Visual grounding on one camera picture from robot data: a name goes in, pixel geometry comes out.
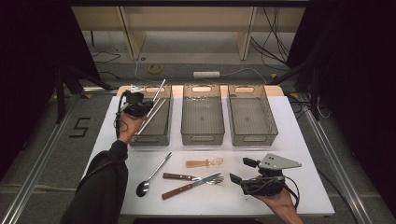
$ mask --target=wooden knife handle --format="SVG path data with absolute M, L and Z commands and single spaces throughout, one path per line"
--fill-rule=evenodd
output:
M 199 166 L 208 166 L 210 165 L 210 161 L 186 161 L 186 166 L 187 168 L 192 168 L 192 167 L 199 167 Z
M 171 191 L 168 191 L 168 192 L 163 194 L 163 200 L 168 199 L 168 198 L 170 198 L 172 196 L 175 196 L 175 195 L 177 195 L 177 194 L 179 194 L 181 192 L 184 192 L 184 191 L 186 191 L 188 189 L 191 189 L 191 188 L 192 188 L 192 184 L 189 184 L 189 185 L 185 185 L 185 186 L 183 186 L 181 188 L 173 189 Z
M 175 174 L 163 173 L 163 178 L 192 180 L 193 176 L 192 175 L 175 175 Z

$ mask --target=white table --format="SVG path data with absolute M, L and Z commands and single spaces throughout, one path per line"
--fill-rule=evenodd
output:
M 118 108 L 119 96 L 113 97 L 106 113 L 105 121 L 96 140 L 91 159 L 102 150 L 109 150 L 116 140 L 113 121 Z M 319 179 L 316 167 L 304 142 L 302 133 L 293 115 L 287 97 L 268 97 L 279 134 L 270 147 L 234 147 L 232 145 L 226 98 L 222 98 L 225 134 L 222 146 L 183 146 L 181 141 L 182 98 L 174 97 L 171 137 L 168 147 L 129 147 L 126 164 L 129 169 L 128 186 L 122 215 L 134 217 L 262 217 L 273 212 L 261 201 L 244 195 L 241 188 L 232 183 L 229 173 L 249 179 L 258 175 L 258 170 L 243 164 L 242 158 L 262 160 L 268 152 L 298 161 L 303 166 L 284 170 L 283 174 L 292 178 L 301 194 L 298 213 L 309 216 L 329 216 L 334 214 L 332 204 Z M 135 195 L 136 187 L 146 180 L 165 156 L 174 154 L 164 167 L 150 180 L 146 196 Z M 219 167 L 186 168 L 186 160 L 205 160 L 222 157 Z M 189 181 L 163 179 L 164 172 L 207 176 L 221 171 L 225 180 L 220 185 L 202 185 L 163 200 L 161 195 L 171 189 L 184 186 Z M 296 192 L 294 185 L 288 186 Z

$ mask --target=fork tines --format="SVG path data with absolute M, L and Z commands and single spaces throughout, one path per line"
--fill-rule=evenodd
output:
M 219 184 L 224 181 L 224 176 L 218 176 L 210 181 L 207 181 L 208 184 Z

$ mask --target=hand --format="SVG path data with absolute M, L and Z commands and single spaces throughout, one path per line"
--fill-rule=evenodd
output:
M 127 113 L 121 112 L 120 115 L 120 136 L 119 140 L 124 142 L 125 144 L 129 144 L 134 137 L 134 134 L 139 132 L 140 127 L 142 126 L 143 121 L 146 119 L 146 116 L 143 117 L 134 117 Z
M 271 210 L 280 217 L 285 223 L 303 223 L 297 215 L 291 200 L 290 193 L 286 189 L 282 189 L 280 193 L 273 196 L 252 195 L 260 201 L 263 201 Z

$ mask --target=knife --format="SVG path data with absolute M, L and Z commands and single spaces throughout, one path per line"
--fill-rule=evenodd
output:
M 204 178 L 202 178 L 200 180 L 194 181 L 191 184 L 185 185 L 185 186 L 180 187 L 178 189 L 173 189 L 171 191 L 168 191 L 168 192 L 163 194 L 163 200 L 168 199 L 168 198 L 170 198 L 172 196 L 175 196 L 175 195 L 177 195 L 177 194 L 179 194 L 181 192 L 184 192 L 184 191 L 186 191 L 188 189 L 192 189 L 192 188 L 198 187 L 200 185 L 203 185 L 207 181 L 213 180 L 214 178 L 218 177 L 219 175 L 220 175 L 220 172 L 217 172 L 217 173 L 215 173 L 213 175 L 209 175 L 209 176 L 204 177 Z
M 169 174 L 169 173 L 163 173 L 163 178 L 167 178 L 167 179 L 186 179 L 186 180 L 192 180 L 192 181 L 202 179 L 201 177 L 192 176 L 192 175 L 176 175 L 176 174 Z

